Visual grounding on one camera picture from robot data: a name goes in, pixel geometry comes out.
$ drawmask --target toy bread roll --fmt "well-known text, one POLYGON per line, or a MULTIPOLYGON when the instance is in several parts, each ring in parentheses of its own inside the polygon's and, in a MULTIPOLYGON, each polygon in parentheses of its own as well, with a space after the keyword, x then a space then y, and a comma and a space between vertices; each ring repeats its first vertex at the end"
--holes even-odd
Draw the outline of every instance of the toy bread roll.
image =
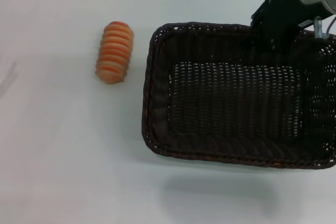
POLYGON ((96 75, 106 83, 123 81, 133 48, 132 29, 123 22, 112 22, 104 29, 96 64, 96 75))

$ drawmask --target woven basket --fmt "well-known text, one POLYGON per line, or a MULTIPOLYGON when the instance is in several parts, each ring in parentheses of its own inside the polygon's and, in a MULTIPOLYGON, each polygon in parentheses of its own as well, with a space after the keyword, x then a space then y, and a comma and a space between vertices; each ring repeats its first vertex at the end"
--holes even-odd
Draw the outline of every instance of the woven basket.
POLYGON ((336 163, 336 43, 266 52, 250 27, 166 24, 150 41, 142 135, 155 153, 276 168, 336 163))

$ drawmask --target cable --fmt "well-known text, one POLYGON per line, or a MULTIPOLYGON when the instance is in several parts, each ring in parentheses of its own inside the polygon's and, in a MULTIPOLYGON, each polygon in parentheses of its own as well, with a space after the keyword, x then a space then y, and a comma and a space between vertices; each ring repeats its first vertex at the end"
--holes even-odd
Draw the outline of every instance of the cable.
POLYGON ((330 25, 328 26, 328 29, 327 29, 327 38, 329 38, 329 32, 330 32, 330 29, 331 29, 331 27, 334 25, 335 22, 336 22, 336 16, 335 16, 335 18, 333 19, 333 21, 330 23, 330 25))

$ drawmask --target dark brown basket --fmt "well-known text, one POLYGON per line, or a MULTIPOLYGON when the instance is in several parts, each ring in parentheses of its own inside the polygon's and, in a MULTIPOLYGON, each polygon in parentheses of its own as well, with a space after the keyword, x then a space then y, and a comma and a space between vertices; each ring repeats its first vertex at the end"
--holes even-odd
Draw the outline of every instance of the dark brown basket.
POLYGON ((265 52, 241 25, 167 24, 150 41, 142 135, 155 153, 277 168, 336 163, 335 40, 265 52))

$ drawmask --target white table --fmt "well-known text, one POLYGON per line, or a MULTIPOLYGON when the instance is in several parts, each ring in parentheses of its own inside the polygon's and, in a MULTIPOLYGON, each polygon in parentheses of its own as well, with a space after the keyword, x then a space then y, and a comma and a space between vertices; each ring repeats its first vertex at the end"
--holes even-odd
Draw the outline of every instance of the white table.
POLYGON ((0 223, 334 223, 335 168, 186 162, 142 139, 153 32, 170 22, 249 24, 262 2, 0 0, 0 223), (94 72, 113 20, 135 40, 125 82, 109 86, 94 72))

